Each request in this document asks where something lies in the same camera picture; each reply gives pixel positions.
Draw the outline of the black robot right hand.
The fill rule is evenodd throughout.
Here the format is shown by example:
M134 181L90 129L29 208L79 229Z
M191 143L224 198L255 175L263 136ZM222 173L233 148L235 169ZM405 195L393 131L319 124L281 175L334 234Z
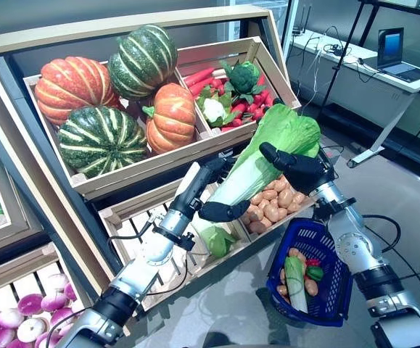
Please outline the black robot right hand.
M314 158L283 152L268 142L263 142L259 150L268 162L283 173L296 191L305 195L335 179L334 167L323 149L319 149Z

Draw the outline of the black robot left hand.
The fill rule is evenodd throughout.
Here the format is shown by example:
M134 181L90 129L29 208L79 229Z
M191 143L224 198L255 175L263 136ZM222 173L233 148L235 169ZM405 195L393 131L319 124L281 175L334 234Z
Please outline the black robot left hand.
M250 205L248 200L242 200L234 205L214 201L203 203L201 200L207 185L226 178L235 162L234 157L217 157L203 165L193 162L178 187L170 208L179 211L190 220L196 212L203 220L214 223L230 222L240 218Z

